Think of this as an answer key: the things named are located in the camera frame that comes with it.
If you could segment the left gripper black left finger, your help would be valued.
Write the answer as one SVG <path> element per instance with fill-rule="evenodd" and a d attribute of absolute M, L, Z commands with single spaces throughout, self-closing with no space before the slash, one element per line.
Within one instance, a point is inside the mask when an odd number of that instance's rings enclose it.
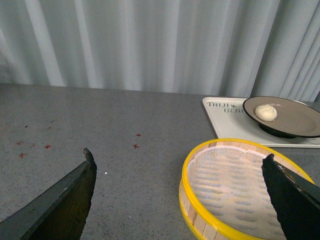
<path fill-rule="evenodd" d="M 92 204 L 97 165 L 85 161 L 0 223 L 2 240 L 79 240 Z"/>

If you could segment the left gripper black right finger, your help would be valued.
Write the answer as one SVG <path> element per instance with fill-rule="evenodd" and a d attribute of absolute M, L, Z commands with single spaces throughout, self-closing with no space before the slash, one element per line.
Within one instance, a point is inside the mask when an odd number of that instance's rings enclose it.
<path fill-rule="evenodd" d="M 306 180 L 269 154 L 262 160 L 262 175 L 288 240 L 320 238 L 320 187 Z"/>

